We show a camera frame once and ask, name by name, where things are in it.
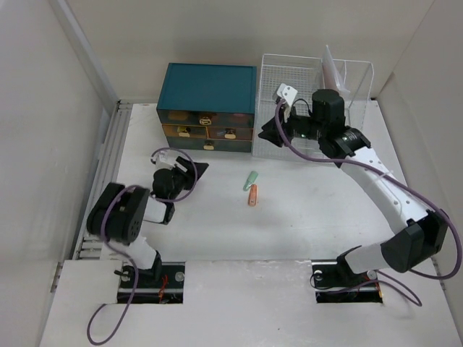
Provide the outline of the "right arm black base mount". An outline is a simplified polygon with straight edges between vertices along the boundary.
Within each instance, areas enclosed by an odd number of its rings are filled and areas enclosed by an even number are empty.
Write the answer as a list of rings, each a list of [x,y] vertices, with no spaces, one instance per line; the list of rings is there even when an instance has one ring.
[[[318,304],[382,304],[382,293],[374,270],[353,273],[344,259],[312,260],[310,285]]]

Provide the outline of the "teal desktop drawer cabinet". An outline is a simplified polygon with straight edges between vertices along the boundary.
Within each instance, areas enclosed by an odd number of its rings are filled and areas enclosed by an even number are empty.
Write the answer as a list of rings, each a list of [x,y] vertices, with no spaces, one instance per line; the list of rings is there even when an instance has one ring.
[[[156,106],[170,147],[249,153],[257,68],[170,63]]]

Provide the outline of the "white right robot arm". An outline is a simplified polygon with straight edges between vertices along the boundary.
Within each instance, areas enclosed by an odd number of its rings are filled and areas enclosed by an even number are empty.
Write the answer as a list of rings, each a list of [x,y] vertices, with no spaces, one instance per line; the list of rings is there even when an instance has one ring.
[[[273,119],[263,125],[259,138],[303,154],[292,145],[294,138],[315,140],[323,154],[321,163],[334,163],[353,179],[382,212],[393,236],[369,246],[354,247],[337,257],[336,279],[353,284],[369,270],[391,268],[405,273],[437,254],[449,227],[442,213],[399,187],[386,173],[370,141],[346,124],[344,99],[331,89],[317,90],[306,116],[296,112],[297,91],[284,83],[274,94]]]

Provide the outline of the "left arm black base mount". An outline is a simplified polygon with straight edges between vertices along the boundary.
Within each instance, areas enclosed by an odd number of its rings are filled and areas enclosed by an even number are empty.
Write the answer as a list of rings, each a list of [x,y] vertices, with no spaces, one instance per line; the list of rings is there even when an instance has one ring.
[[[135,283],[135,269],[124,263],[121,270],[114,271],[120,277],[117,303],[126,304],[135,288],[133,304],[182,304],[185,265],[184,262],[162,262],[158,255],[151,269],[139,270]]]

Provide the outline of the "clear mesh zipper pouch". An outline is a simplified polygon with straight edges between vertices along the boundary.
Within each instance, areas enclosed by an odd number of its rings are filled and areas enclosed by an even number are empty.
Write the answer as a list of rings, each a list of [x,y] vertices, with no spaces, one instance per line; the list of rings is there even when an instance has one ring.
[[[322,58],[323,83],[325,89],[337,91],[343,98],[350,94],[346,88],[344,78],[336,68],[333,56],[328,45],[325,46],[325,51]]]

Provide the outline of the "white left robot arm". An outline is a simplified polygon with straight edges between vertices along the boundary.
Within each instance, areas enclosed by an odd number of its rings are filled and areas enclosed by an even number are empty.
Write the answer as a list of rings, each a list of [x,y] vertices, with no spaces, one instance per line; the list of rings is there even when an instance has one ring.
[[[181,193],[190,194],[209,168],[184,156],[170,158],[164,151],[150,161],[155,166],[150,189],[110,182],[86,221],[87,232],[99,237],[111,256],[126,258],[148,287],[160,282],[162,269],[159,252],[140,235],[143,222],[169,224],[174,203],[184,199]]]

